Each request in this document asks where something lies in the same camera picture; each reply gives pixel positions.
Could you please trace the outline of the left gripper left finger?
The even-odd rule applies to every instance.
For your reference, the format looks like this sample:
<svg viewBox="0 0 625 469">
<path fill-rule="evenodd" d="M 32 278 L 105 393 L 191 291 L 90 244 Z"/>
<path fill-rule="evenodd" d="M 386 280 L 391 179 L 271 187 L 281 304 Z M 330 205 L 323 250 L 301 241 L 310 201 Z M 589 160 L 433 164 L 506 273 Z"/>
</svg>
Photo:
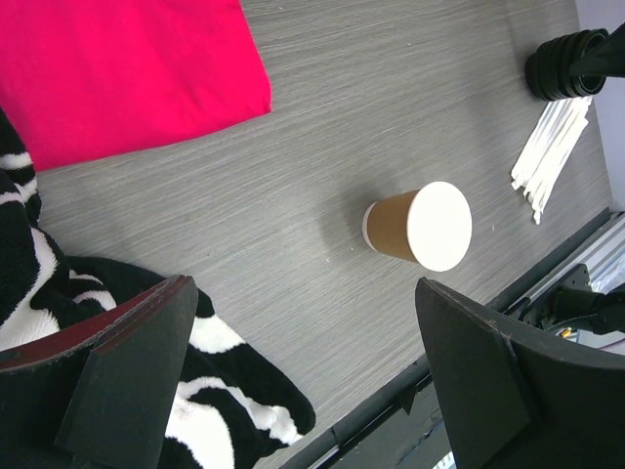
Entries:
<svg viewBox="0 0 625 469">
<path fill-rule="evenodd" d="M 198 291 L 170 277 L 1 354 L 4 468 L 154 468 Z"/>
</svg>

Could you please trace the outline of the brown paper coffee cup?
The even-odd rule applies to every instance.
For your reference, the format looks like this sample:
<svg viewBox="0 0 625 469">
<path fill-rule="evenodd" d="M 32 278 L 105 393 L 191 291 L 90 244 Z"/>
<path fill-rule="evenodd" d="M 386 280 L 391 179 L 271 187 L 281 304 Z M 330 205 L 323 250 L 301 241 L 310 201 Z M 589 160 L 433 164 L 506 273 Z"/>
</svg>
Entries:
<svg viewBox="0 0 625 469">
<path fill-rule="evenodd" d="M 442 273 L 467 254 L 473 218 L 461 191 L 438 181 L 371 204 L 362 218 L 362 234 L 378 253 Z"/>
</svg>

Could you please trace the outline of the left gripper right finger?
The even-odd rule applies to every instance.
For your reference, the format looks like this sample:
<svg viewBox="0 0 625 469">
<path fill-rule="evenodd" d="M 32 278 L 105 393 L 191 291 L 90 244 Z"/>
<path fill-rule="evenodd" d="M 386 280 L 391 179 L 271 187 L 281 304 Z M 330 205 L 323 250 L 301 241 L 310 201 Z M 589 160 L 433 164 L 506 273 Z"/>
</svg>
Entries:
<svg viewBox="0 0 625 469">
<path fill-rule="evenodd" d="M 415 301 L 457 467 L 623 467 L 623 357 L 425 277 Z"/>
</svg>

